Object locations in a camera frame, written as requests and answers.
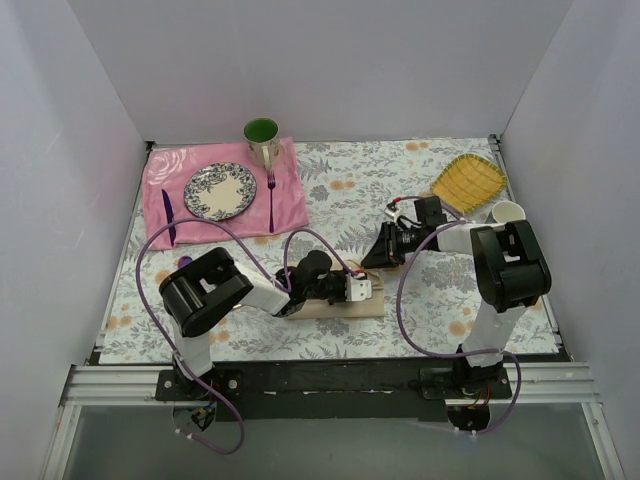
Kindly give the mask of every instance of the purple fork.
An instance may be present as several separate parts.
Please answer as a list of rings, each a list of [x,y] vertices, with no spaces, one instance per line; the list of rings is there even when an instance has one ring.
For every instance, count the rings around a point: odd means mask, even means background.
[[[267,187],[271,196],[271,216],[269,217],[269,233],[273,233],[273,189],[276,188],[276,176],[273,170],[267,171]]]

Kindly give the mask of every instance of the yellow tray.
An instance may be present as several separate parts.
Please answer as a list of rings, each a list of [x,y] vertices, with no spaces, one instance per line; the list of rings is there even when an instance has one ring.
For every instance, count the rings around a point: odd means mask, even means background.
[[[460,155],[431,185],[431,191],[456,210],[467,214],[481,207],[507,185],[506,175],[473,153]]]

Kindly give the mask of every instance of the white cup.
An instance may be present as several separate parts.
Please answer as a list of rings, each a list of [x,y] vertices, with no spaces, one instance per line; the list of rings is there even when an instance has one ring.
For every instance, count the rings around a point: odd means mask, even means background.
[[[507,223],[527,218],[524,208],[515,202],[502,200],[496,203],[487,217],[486,223]]]
[[[256,118],[244,127],[253,163],[267,170],[284,157],[285,152],[278,137],[278,124],[270,118]]]

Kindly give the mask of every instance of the floral tablecloth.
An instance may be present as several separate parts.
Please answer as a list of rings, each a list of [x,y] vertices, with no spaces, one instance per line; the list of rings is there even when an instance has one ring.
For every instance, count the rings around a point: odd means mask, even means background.
[[[426,139],[362,143],[297,143],[299,173],[307,195],[310,228],[324,236],[345,259],[361,260],[385,221],[384,206],[394,197],[426,193],[431,182],[456,156],[475,153],[494,161],[486,139]],[[500,198],[506,198],[503,192]],[[410,202],[405,212],[413,214]],[[469,215],[482,221],[490,205]],[[144,311],[135,286],[134,267],[145,242],[144,218],[137,207],[133,231],[107,324],[102,364],[167,363],[170,351]],[[286,235],[246,239],[267,269],[282,265]],[[234,242],[224,246],[248,264]],[[142,278],[151,305],[164,325],[158,285],[177,268],[183,255],[198,257],[208,245],[181,246],[151,252],[143,261]],[[321,248],[306,234],[291,243],[291,260]],[[384,318],[287,320],[242,308],[230,313],[210,333],[214,361],[297,360],[315,358],[399,357],[416,353],[400,336],[396,324],[395,292],[400,269],[383,272]],[[403,312],[408,332],[420,345],[436,352],[453,352],[468,334],[480,304],[473,260],[439,252],[419,256],[406,282]],[[557,352],[542,303],[518,322],[507,348],[518,353]]]

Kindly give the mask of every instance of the pink cloth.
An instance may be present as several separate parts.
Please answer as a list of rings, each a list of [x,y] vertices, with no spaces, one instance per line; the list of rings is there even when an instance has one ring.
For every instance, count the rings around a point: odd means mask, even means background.
[[[273,168],[276,177],[276,188],[273,190],[273,234],[309,224],[292,139],[282,139],[282,146],[286,156]],[[172,148],[154,152],[149,157],[142,176],[142,208],[147,238],[167,224],[162,190],[169,195],[174,220],[193,218],[193,214],[184,204],[184,187],[198,170],[223,162],[239,163],[247,167],[256,178],[258,187],[251,205],[240,215],[224,220],[225,225],[241,238],[272,235],[269,233],[267,172],[251,161],[246,143],[232,143]],[[176,226],[176,244],[221,242],[229,238],[229,235],[219,228],[203,223],[183,223]],[[173,248],[169,231],[160,235],[151,248]]]

